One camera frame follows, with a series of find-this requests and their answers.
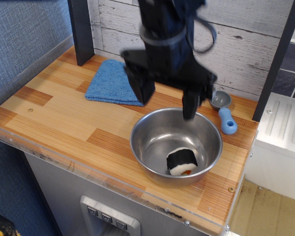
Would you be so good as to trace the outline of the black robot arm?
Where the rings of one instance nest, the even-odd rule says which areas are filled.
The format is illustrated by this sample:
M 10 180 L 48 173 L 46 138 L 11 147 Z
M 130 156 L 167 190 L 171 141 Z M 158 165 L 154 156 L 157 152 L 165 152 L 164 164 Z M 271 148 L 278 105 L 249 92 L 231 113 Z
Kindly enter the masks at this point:
M 146 104 L 162 83 L 183 91 L 183 117 L 193 119 L 197 108 L 212 99 L 217 76 L 194 57 L 194 22 L 206 27 L 215 41 L 214 27 L 197 15 L 204 0 L 141 0 L 140 37 L 143 50 L 125 50 L 125 72 L 137 99 Z

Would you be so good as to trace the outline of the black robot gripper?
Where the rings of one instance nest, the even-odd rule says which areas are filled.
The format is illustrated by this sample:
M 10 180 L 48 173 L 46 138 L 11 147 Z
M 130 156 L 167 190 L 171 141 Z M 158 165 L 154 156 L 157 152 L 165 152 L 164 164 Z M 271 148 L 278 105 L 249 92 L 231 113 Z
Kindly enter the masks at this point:
M 194 26 L 187 24 L 168 37 L 140 28 L 144 49 L 121 52 L 129 84 L 142 104 L 155 91 L 155 82 L 183 91 L 183 118 L 193 119 L 203 100 L 212 99 L 217 76 L 194 57 Z

